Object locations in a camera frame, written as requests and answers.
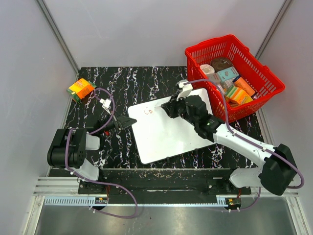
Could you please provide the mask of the white whiteboard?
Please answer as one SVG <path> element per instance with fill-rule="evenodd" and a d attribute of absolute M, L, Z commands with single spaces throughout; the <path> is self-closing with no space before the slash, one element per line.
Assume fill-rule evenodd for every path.
<path fill-rule="evenodd" d="M 144 165 L 214 144 L 201 138 L 184 119 L 170 118 L 162 108 L 155 109 L 169 100 L 168 96 L 128 108 L 129 117 L 137 120 L 132 130 Z"/>

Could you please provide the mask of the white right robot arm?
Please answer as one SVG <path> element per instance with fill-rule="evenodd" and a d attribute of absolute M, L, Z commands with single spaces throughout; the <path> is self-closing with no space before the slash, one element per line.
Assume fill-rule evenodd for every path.
<path fill-rule="evenodd" d="M 288 146 L 273 146 L 237 133 L 229 124 L 210 114 L 200 96 L 177 99 L 172 96 L 161 105 L 170 118 L 182 118 L 203 139 L 226 146 L 256 164 L 238 168 L 222 182 L 223 190 L 233 194 L 243 187 L 263 187 L 281 196 L 296 176 L 296 164 Z"/>

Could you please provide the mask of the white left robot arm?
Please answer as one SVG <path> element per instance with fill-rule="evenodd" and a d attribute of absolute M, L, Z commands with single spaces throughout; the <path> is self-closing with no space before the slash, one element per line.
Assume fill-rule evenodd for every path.
<path fill-rule="evenodd" d="M 114 115 L 112 119 L 106 115 L 85 128 L 74 130 L 70 137 L 68 129 L 57 129 L 47 153 L 47 163 L 70 173 L 76 172 L 83 180 L 90 179 L 89 188 L 94 193 L 102 193 L 106 182 L 99 177 L 99 168 L 87 159 L 87 153 L 103 148 L 104 133 L 124 130 L 136 122 L 136 119 L 123 115 Z"/>

